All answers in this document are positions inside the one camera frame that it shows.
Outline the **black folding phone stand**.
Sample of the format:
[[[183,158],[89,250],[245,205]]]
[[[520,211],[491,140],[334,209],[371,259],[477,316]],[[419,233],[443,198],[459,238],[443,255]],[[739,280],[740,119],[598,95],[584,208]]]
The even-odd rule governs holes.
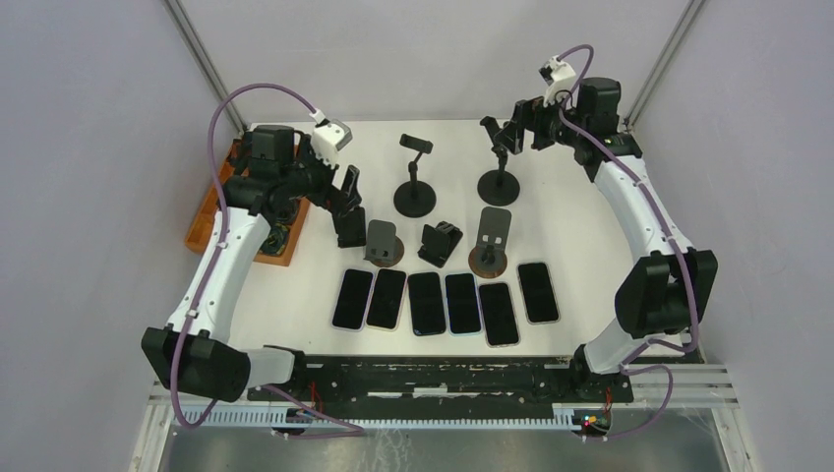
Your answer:
[[[361,206],[332,217],[339,249],[364,247],[367,244],[366,212]]]

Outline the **black round-base phone stand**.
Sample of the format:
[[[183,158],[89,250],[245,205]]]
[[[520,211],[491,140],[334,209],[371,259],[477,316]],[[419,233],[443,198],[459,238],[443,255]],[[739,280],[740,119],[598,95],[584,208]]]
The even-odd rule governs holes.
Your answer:
[[[407,134],[402,134],[399,144],[417,152],[408,162],[409,180],[401,184],[393,195],[393,204],[401,215],[418,218],[428,215],[437,203],[436,193],[431,185],[418,179],[418,163],[423,155],[433,151],[434,144]]]

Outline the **wood-base phone stand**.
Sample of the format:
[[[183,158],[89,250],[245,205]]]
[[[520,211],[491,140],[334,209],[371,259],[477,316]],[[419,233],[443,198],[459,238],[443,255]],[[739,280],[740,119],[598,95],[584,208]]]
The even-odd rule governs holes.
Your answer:
[[[393,222],[373,219],[368,223],[364,260],[374,266],[396,266],[404,255],[404,245]]]

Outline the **lilac case smartphone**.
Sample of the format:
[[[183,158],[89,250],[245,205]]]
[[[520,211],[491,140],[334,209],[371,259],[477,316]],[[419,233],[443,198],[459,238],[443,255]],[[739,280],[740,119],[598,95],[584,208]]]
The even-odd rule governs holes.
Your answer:
[[[347,269],[341,280],[331,325],[359,330],[364,325],[374,275],[366,270]]]

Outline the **cream case smartphone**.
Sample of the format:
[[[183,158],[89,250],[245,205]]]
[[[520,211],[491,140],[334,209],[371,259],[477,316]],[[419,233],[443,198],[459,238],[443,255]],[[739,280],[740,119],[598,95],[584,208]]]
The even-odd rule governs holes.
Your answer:
[[[366,325],[388,330],[397,327],[406,279],[406,273],[401,270],[381,268],[378,271]]]

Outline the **black small phone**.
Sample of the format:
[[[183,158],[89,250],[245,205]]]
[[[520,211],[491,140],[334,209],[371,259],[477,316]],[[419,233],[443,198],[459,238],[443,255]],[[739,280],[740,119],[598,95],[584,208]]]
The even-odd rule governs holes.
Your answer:
[[[417,336],[442,334],[447,330],[440,276],[436,272],[407,277],[412,329]]]

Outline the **light blue case phone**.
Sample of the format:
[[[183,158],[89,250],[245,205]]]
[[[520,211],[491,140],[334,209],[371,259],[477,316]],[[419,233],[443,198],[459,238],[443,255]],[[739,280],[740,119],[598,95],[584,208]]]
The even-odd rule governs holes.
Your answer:
[[[448,274],[445,288],[450,332],[455,335],[480,332],[482,322],[474,275]]]

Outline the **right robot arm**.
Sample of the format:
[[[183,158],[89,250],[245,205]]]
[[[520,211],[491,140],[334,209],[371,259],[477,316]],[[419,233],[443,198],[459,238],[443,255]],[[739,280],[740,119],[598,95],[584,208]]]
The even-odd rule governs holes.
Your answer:
[[[508,121],[485,117],[494,152],[505,157],[523,149],[572,148],[611,207],[623,231],[633,267],[617,290],[614,319],[574,353],[567,378],[581,401],[602,394],[613,375],[653,345],[681,353],[696,349],[699,325],[717,275],[710,250],[698,250],[674,223],[650,182],[635,137],[620,130],[621,84],[586,78],[574,91],[559,89],[553,98],[519,100]]]

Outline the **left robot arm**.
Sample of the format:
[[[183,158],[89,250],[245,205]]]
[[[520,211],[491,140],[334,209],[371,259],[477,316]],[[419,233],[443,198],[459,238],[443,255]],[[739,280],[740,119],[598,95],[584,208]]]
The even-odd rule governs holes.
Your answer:
[[[163,328],[147,328],[141,347],[170,391],[236,401],[246,389],[270,384],[285,400],[308,390],[308,373],[279,348],[229,346],[245,278],[273,226],[299,200],[331,215],[340,248],[362,246],[366,228],[358,193],[359,170],[347,167],[332,183],[350,129],[326,120],[311,133],[261,125],[244,133],[234,171],[221,185],[208,246],[182,302]]]

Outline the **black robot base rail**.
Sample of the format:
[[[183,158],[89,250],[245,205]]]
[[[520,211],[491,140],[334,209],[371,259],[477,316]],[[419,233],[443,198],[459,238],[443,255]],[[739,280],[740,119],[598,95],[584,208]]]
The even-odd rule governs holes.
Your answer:
[[[281,389],[342,420],[547,419],[557,404],[630,403],[630,381],[592,379],[568,357],[310,355]]]

